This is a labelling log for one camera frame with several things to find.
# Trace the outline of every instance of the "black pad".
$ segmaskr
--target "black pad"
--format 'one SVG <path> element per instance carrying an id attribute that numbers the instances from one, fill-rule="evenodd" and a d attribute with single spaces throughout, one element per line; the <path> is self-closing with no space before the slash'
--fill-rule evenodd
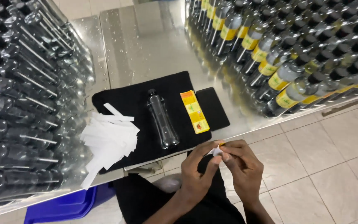
<path id="1" fill-rule="evenodd" d="M 147 91 L 149 89 L 155 89 L 157 94 L 164 98 L 172 126 L 180 140 L 180 144 L 175 148 L 163 150 L 159 144 L 153 118 L 146 106 L 148 99 Z M 193 86 L 189 73 L 184 71 L 144 83 L 105 90 L 93 95 L 92 103 L 99 113 L 111 115 L 103 106 L 105 103 L 110 103 L 122 113 L 122 115 L 135 117 L 133 124 L 140 129 L 137 134 L 138 142 L 136 150 L 128 157 L 124 157 L 122 160 L 113 164 L 109 170 L 103 168 L 99 173 L 103 174 L 111 170 L 158 159 L 166 155 L 190 149 L 202 142 L 210 140 L 211 131 L 200 134 L 194 132 L 189 115 L 180 97 L 180 93 L 192 89 Z"/>
<path id="2" fill-rule="evenodd" d="M 229 119 L 213 87 L 198 90 L 196 97 L 202 109 L 202 113 L 208 122 L 210 131 L 215 131 L 230 125 Z"/>

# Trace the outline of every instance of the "hand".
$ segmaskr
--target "hand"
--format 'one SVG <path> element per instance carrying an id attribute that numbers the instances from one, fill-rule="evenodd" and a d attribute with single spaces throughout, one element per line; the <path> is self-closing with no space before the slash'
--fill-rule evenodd
<path id="1" fill-rule="evenodd" d="M 260 204 L 263 164 L 244 140 L 229 141 L 219 148 L 223 151 L 223 162 L 233 175 L 234 190 L 244 208 L 252 210 Z"/>
<path id="2" fill-rule="evenodd" d="M 180 198 L 182 198 L 188 211 L 196 206 L 208 192 L 222 158 L 221 156 L 213 157 L 209 161 L 204 174 L 197 172 L 198 163 L 205 154 L 216 148 L 221 142 L 223 140 L 209 141 L 197 145 L 182 162 L 182 187 L 177 193 L 180 194 Z"/>

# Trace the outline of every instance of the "black cloth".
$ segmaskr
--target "black cloth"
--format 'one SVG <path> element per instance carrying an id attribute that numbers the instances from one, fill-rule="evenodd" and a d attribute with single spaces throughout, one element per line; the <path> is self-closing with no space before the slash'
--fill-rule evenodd
<path id="1" fill-rule="evenodd" d="M 205 173 L 212 155 L 205 156 L 198 171 Z M 112 182 L 126 223 L 142 223 L 165 205 L 175 193 L 165 193 L 137 174 Z M 220 170 L 216 171 L 204 199 L 175 223 L 242 223 L 244 219 L 226 197 Z"/>
<path id="2" fill-rule="evenodd" d="M 155 89 L 157 94 L 164 98 L 168 116 L 180 140 L 180 144 L 175 148 L 163 150 L 159 144 L 153 118 L 146 106 L 149 89 Z M 103 106 L 105 103 L 110 103 L 124 116 L 135 117 L 133 124 L 140 129 L 137 134 L 138 142 L 135 151 L 113 164 L 108 171 L 158 159 L 210 140 L 211 131 L 200 134 L 194 132 L 189 115 L 183 105 L 180 93 L 192 89 L 189 73 L 184 71 L 144 83 L 105 90 L 93 95 L 92 103 L 99 113 L 111 115 Z M 101 174 L 106 172 L 104 168 L 100 171 Z"/>
<path id="3" fill-rule="evenodd" d="M 230 125 L 225 110 L 213 87 L 198 90 L 196 97 L 211 131 Z"/>

